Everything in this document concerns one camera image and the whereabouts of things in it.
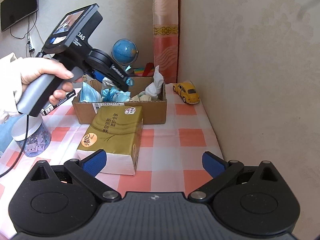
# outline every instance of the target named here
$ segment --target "human hand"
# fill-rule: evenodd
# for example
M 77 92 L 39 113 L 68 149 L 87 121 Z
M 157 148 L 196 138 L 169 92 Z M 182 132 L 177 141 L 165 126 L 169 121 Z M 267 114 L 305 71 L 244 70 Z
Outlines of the human hand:
M 68 71 L 63 64 L 46 58 L 18 58 L 11 64 L 12 66 L 16 65 L 21 71 L 22 91 L 25 91 L 28 85 L 33 80 L 36 80 L 38 77 L 40 77 L 41 74 L 53 74 L 61 79 L 70 79 L 74 76 L 73 73 Z M 75 82 L 82 81 L 83 78 L 79 78 Z M 67 92 L 71 92 L 72 90 L 72 83 L 65 82 L 61 90 L 56 90 L 53 95 L 49 97 L 50 104 L 56 105 L 59 102 L 59 99 L 64 99 Z

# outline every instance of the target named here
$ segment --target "curtain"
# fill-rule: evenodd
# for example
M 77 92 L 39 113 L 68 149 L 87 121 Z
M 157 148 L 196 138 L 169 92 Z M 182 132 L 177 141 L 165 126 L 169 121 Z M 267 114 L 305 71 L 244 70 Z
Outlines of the curtain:
M 167 84 L 177 82 L 178 24 L 178 0 L 153 0 L 154 62 Z

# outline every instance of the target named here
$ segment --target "yellow toy car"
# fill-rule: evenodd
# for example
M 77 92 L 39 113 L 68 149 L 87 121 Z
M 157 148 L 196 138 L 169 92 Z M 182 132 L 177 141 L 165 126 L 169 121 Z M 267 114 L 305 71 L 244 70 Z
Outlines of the yellow toy car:
M 173 91 L 175 91 L 185 103 L 197 104 L 200 102 L 200 97 L 191 83 L 183 82 L 174 84 Z

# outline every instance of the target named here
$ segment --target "tissue package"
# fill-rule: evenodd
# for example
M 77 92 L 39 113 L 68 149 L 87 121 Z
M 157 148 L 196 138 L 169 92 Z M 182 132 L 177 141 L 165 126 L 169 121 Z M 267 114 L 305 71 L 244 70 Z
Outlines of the tissue package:
M 103 173 L 134 175 L 143 128 L 142 107 L 102 106 L 77 149 L 82 160 L 100 149 L 107 154 Z

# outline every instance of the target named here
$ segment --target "television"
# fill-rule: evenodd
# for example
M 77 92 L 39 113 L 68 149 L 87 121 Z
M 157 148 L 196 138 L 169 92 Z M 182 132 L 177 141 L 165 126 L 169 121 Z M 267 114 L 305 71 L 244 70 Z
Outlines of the television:
M 0 4 L 1 32 L 38 11 L 38 0 L 3 0 Z

